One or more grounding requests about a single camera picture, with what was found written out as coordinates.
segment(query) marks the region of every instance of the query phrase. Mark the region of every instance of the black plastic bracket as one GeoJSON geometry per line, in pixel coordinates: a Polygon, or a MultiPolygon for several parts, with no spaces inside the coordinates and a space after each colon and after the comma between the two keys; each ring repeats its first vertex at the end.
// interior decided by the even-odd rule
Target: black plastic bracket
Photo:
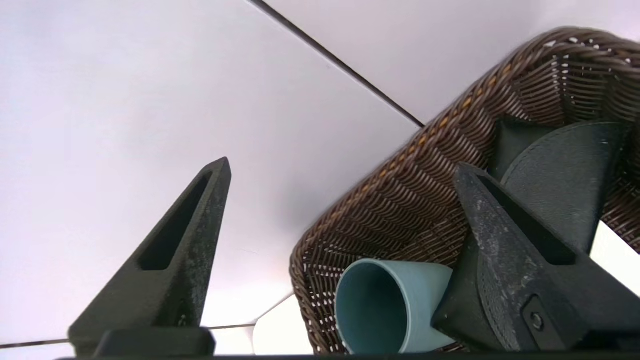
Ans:
{"type": "MultiPolygon", "coordinates": [[[[92,356],[109,331],[150,327],[198,330],[230,182],[226,158],[200,171],[69,329],[77,356],[92,356]]],[[[199,331],[191,333],[199,338],[198,344],[204,344],[200,348],[211,348],[211,355],[214,345],[202,340],[199,331]]]]}

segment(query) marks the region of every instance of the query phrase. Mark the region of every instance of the ceramic mug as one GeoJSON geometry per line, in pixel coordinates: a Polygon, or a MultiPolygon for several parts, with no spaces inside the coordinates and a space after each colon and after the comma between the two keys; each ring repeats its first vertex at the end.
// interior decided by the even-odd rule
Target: ceramic mug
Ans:
{"type": "Polygon", "coordinates": [[[452,270],[432,263],[361,259],[335,296],[338,332],[352,354],[428,352],[454,341],[431,327],[452,270]]]}

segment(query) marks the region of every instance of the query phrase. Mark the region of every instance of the wicker basket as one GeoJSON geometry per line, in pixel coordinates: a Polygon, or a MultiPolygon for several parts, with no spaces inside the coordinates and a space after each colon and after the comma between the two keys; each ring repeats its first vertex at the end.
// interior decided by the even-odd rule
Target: wicker basket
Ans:
{"type": "MultiPolygon", "coordinates": [[[[452,175],[460,161],[486,167],[499,115],[561,127],[602,118],[634,122],[639,113],[639,44],[603,31],[559,28],[517,49],[343,196],[297,244],[291,279],[314,350],[346,352],[333,300],[352,262],[455,264],[468,225],[452,175]]],[[[632,136],[602,220],[640,251],[640,122],[632,136]]]]}

